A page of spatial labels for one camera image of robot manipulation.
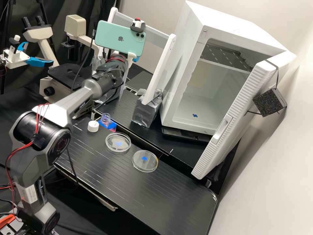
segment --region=microscope focus knob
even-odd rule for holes
[[[15,41],[20,41],[20,39],[21,39],[21,37],[20,37],[19,35],[16,34],[16,35],[14,36],[14,40],[15,40]]]
[[[47,88],[43,90],[43,93],[45,93],[46,96],[51,96],[55,94],[55,90],[53,87],[48,86]]]

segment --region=robotic arm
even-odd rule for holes
[[[98,99],[117,90],[123,84],[128,62],[116,55],[97,69],[82,88],[41,110],[44,119],[37,134],[38,106],[22,114],[12,126],[9,135],[13,149],[32,141],[30,147],[17,152],[10,162],[11,175],[21,196],[18,217],[40,234],[48,234],[57,224],[59,213],[47,201],[43,174],[49,170],[67,148],[73,126],[71,118],[90,99]]]

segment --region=black foam block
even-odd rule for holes
[[[263,117],[275,113],[287,106],[283,96],[275,88],[256,96],[253,98],[253,102]]]

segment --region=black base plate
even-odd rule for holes
[[[49,69],[48,75],[66,87],[71,88],[79,68],[80,65],[78,64],[62,64]],[[91,66],[84,67],[80,70],[73,90],[79,89],[82,82],[87,78],[91,78]]]

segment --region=petri dish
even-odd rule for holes
[[[125,152],[131,146],[130,138],[121,132],[114,132],[105,138],[108,149],[113,152]]]
[[[136,169],[143,172],[152,172],[158,165],[156,155],[147,150],[135,152],[131,161]]]

